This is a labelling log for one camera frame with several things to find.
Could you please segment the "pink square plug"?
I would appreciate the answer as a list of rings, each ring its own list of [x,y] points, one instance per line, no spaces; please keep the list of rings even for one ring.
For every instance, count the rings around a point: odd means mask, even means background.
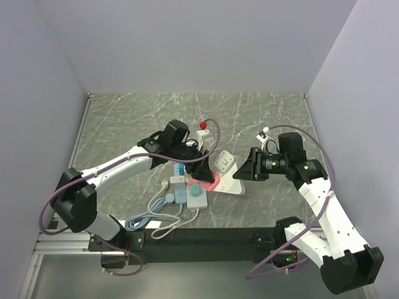
[[[214,182],[213,183],[209,183],[209,182],[206,182],[206,181],[198,181],[198,180],[195,180],[195,179],[191,178],[191,179],[189,179],[189,184],[192,185],[194,183],[198,183],[206,191],[208,191],[208,192],[213,191],[216,188],[216,186],[219,184],[219,182],[220,182],[220,176],[215,171],[212,171],[212,175],[213,175],[213,178],[214,178]]]

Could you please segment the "white triangular socket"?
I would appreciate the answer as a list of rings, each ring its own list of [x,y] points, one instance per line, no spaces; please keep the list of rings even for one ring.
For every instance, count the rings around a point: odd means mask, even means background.
[[[238,170],[237,164],[234,163],[227,172],[217,171],[219,183],[213,189],[214,192],[233,194],[242,196],[245,193],[244,183],[239,179],[234,179],[233,174]]]

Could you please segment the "white square plug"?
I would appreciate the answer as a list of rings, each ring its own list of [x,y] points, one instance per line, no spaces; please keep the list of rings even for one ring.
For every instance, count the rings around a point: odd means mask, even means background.
[[[234,161],[235,157],[229,151],[223,150],[216,158],[214,165],[219,172],[226,173],[232,167]]]

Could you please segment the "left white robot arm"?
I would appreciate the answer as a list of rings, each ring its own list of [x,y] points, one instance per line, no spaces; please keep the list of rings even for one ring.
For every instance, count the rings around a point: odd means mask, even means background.
[[[98,200],[117,184],[168,161],[181,163],[200,181],[213,180],[208,158],[212,152],[189,146],[183,138],[151,136],[126,153],[91,169],[69,168],[62,173],[49,205],[72,232],[100,237],[110,250],[120,249],[127,231],[111,215],[98,209]]]

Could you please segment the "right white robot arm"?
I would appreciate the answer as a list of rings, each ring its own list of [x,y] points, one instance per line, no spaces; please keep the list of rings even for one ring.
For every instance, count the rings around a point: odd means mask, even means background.
[[[358,233],[334,193],[333,181],[317,159],[308,159],[303,140],[296,132],[278,136],[279,149],[266,149],[269,137],[260,132],[261,147],[252,147],[235,179],[265,181],[272,174],[284,175],[306,200],[324,232],[324,239],[296,217],[276,222],[274,243],[277,250],[262,264],[291,245],[315,263],[327,289],[334,295],[373,284],[384,261],[382,251],[371,247]]]

